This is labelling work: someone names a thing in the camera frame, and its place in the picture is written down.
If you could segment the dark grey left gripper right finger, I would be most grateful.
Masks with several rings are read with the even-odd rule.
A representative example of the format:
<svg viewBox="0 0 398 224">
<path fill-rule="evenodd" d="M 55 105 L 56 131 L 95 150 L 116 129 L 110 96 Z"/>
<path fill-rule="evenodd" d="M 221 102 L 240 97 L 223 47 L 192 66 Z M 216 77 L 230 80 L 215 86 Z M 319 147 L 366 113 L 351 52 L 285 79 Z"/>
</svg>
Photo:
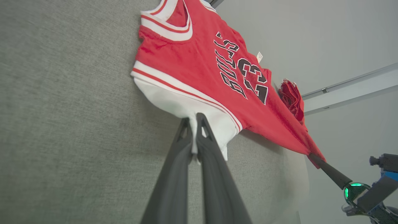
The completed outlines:
<svg viewBox="0 0 398 224">
<path fill-rule="evenodd" d="M 198 113 L 196 144 L 202 165 L 206 224 L 251 224 L 249 213 L 203 113 Z"/>
</svg>

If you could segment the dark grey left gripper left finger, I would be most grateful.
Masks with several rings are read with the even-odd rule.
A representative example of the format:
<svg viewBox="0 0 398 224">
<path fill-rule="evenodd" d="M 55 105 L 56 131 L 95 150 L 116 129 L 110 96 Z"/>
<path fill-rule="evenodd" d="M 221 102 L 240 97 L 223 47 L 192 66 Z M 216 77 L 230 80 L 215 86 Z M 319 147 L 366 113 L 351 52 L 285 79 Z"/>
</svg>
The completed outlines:
<svg viewBox="0 0 398 224">
<path fill-rule="evenodd" d="M 186 224 L 188 166 L 193 133 L 188 118 L 181 120 L 162 170 L 141 219 L 142 224 Z"/>
</svg>

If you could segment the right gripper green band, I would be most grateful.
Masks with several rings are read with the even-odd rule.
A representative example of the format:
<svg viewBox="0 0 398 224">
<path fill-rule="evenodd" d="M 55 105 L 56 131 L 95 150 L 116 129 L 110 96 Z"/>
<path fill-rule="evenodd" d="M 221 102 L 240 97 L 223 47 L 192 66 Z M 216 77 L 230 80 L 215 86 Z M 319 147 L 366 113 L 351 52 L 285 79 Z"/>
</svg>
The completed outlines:
<svg viewBox="0 0 398 224">
<path fill-rule="evenodd" d="M 371 187 L 364 183 L 354 182 L 343 173 L 323 161 L 315 154 L 309 154 L 309 159 L 318 166 L 331 180 L 344 190 L 344 199 L 346 203 L 342 205 L 342 211 L 347 216 L 368 216 L 368 205 L 366 202 L 367 193 Z"/>
</svg>

